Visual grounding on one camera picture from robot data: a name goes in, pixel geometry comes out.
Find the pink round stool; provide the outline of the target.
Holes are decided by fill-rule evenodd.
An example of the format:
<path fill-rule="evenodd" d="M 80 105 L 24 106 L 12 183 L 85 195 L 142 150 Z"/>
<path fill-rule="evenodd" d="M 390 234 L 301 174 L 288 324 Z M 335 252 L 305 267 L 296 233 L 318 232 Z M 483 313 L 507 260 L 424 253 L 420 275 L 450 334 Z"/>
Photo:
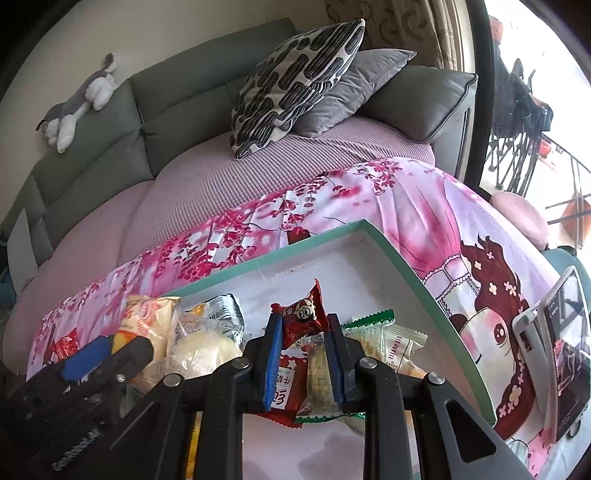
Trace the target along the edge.
<path fill-rule="evenodd" d="M 490 203 L 539 251 L 547 249 L 548 224 L 539 211 L 524 197 L 501 191 L 491 196 Z"/>

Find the yellow snack bag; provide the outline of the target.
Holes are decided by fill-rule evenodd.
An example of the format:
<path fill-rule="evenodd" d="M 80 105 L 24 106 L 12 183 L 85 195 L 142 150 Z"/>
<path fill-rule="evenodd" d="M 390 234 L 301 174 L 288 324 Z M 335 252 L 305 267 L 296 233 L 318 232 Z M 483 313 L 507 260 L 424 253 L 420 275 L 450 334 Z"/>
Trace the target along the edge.
<path fill-rule="evenodd" d="M 194 476 L 195 470 L 195 460 L 197 460 L 197 446 L 198 446 L 198 438 L 200 434 L 200 427 L 201 427 L 201 420 L 202 420 L 202 413 L 197 412 L 195 414 L 195 419 L 193 422 L 193 428 L 190 436 L 189 448 L 187 453 L 186 459 L 186 466 L 185 466 L 185 473 L 184 478 L 186 480 L 192 480 Z"/>

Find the red foil snack packet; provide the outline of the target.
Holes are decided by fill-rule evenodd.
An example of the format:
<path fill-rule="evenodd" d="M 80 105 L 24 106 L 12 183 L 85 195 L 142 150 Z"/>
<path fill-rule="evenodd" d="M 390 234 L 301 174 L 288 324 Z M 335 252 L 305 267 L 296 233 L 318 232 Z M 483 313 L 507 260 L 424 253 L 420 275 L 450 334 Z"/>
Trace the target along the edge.
<path fill-rule="evenodd" d="M 57 339 L 52 335 L 44 352 L 43 364 L 48 365 L 58 363 L 74 355 L 78 350 L 79 341 L 76 328 L 73 328 L 70 332 Z"/>

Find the light grey cushion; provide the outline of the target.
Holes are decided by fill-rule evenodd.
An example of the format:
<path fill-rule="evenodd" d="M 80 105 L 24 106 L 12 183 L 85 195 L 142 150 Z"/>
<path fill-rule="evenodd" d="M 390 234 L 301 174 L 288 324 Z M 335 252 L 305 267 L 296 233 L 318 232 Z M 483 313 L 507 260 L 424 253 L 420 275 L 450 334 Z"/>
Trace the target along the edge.
<path fill-rule="evenodd" d="M 8 267 L 16 296 L 38 273 L 26 210 L 22 209 L 7 242 Z"/>

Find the small red character packet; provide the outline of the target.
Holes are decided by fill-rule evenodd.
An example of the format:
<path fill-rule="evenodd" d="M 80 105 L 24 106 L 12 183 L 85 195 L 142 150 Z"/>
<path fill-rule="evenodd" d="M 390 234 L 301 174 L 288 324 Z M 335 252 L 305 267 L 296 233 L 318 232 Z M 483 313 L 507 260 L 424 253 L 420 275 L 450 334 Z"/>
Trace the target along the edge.
<path fill-rule="evenodd" d="M 287 350 L 298 340 L 329 331 L 329 321 L 322 302 L 322 289 L 318 279 L 310 292 L 293 304 L 270 305 L 273 314 L 283 318 L 283 350 Z"/>

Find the grey white plush dog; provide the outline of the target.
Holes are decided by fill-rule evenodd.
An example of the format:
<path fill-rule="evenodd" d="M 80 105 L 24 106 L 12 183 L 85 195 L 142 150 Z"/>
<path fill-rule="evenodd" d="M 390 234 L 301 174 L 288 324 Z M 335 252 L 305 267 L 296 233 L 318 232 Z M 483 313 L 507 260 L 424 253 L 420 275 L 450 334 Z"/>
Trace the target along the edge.
<path fill-rule="evenodd" d="M 77 122 L 90 110 L 100 111 L 108 104 L 117 88 L 113 76 L 117 67 L 117 55 L 109 52 L 101 68 L 87 77 L 68 100 L 46 112 L 36 130 L 42 131 L 49 147 L 64 153 L 74 140 Z"/>

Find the green white snack packet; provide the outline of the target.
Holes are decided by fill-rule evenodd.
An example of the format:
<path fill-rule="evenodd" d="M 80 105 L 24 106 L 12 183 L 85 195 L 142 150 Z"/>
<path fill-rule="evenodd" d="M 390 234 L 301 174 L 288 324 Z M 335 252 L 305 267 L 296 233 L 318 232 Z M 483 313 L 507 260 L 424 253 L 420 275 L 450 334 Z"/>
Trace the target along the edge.
<path fill-rule="evenodd" d="M 235 295 L 217 295 L 188 308 L 187 312 L 221 327 L 221 333 L 231 339 L 240 350 L 245 346 L 245 318 Z"/>

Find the black white patterned pillow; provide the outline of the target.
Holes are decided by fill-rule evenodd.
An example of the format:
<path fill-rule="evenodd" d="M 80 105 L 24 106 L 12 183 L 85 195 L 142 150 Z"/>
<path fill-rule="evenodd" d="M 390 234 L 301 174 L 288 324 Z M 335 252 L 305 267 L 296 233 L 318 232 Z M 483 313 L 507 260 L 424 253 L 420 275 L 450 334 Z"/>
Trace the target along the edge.
<path fill-rule="evenodd" d="M 283 139 L 341 80 L 365 35 L 363 18 L 290 37 L 249 75 L 231 111 L 230 146 L 242 159 Z"/>

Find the grey sofa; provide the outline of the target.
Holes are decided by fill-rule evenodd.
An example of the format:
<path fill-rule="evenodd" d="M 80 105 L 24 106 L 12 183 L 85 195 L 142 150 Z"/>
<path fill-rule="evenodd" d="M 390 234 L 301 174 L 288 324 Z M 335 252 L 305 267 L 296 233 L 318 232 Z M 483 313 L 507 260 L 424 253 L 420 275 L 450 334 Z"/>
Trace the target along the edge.
<path fill-rule="evenodd" d="M 25 214 L 33 251 L 46 261 L 66 234 L 121 191 L 155 178 L 181 153 L 228 134 L 245 78 L 284 40 L 287 18 L 209 40 L 125 80 L 98 112 L 87 114 L 64 153 L 34 166 L 1 224 L 8 237 Z M 406 65 L 359 108 L 411 141 L 433 148 L 436 163 L 459 171 L 469 147 L 473 73 Z"/>

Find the round cookie clear packet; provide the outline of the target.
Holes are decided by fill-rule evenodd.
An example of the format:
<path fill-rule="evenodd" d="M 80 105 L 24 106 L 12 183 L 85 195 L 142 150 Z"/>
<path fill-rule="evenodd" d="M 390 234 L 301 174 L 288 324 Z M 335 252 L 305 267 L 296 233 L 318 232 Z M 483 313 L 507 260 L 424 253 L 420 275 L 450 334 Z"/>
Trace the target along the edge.
<path fill-rule="evenodd" d="M 397 325 L 392 309 L 343 324 L 342 333 L 359 341 L 366 355 L 382 361 L 399 374 L 420 379 L 427 375 L 412 360 L 412 355 L 426 345 L 427 335 Z M 295 423 L 324 423 L 342 417 L 342 409 L 332 394 L 324 336 L 305 338 L 301 346 L 308 354 L 307 398 L 297 411 Z"/>

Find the cream bun clear wrapper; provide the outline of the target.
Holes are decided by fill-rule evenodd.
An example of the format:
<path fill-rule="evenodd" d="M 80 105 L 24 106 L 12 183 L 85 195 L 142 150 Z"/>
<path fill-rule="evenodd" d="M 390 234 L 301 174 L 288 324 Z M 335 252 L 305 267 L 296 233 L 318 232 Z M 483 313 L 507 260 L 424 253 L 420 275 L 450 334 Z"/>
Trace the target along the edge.
<path fill-rule="evenodd" d="M 245 328 L 229 320 L 183 314 L 169 335 L 162 364 L 164 375 L 192 379 L 211 374 L 222 364 L 242 356 Z"/>

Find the pink cartoon print blanket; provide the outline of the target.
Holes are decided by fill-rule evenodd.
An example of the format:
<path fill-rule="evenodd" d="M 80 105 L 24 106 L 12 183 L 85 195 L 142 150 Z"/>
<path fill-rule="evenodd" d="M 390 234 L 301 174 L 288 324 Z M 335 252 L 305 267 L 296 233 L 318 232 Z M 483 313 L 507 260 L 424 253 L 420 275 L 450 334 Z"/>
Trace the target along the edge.
<path fill-rule="evenodd" d="M 27 372 L 45 366 L 52 335 L 76 328 L 80 348 L 115 332 L 132 294 L 159 296 L 360 220 L 384 234 L 461 334 L 492 395 L 497 431 L 526 444 L 530 472 L 540 479 L 571 474 L 590 431 L 544 444 L 533 385 L 510 329 L 513 318 L 554 285 L 557 271 L 488 202 L 412 159 L 329 171 L 225 210 L 124 262 L 42 318 Z"/>

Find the red white snack packet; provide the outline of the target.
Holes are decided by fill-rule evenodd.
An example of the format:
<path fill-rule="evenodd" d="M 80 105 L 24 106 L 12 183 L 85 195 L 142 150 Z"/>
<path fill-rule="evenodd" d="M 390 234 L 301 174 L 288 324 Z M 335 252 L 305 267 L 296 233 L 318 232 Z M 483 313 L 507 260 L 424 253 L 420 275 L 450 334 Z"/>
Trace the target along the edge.
<path fill-rule="evenodd" d="M 289 428 L 301 428 L 301 424 L 297 423 L 297 413 L 308 397 L 307 384 L 307 348 L 283 350 L 270 411 L 260 414 L 260 417 Z"/>

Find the pale orange snack bag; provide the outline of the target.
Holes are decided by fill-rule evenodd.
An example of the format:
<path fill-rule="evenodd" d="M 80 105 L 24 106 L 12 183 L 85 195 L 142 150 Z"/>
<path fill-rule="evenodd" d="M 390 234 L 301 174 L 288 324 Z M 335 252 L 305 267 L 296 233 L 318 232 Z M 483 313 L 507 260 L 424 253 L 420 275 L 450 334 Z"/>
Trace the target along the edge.
<path fill-rule="evenodd" d="M 163 377 L 163 362 L 167 354 L 168 340 L 180 316 L 181 298 L 164 296 L 150 298 L 131 295 L 123 311 L 119 329 L 112 342 L 111 354 L 115 354 L 136 337 L 147 338 L 153 348 L 152 360 L 131 381 L 141 394 L 146 394 Z"/>

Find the pink orange snack bag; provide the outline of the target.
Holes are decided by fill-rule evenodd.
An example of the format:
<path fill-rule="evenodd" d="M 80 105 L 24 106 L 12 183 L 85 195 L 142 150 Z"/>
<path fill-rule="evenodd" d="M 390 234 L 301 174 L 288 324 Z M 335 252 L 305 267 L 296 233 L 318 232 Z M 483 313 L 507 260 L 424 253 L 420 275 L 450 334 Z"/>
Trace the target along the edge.
<path fill-rule="evenodd" d="M 244 479 L 361 479 L 365 421 L 341 417 L 289 428 L 269 419 L 243 418 Z"/>

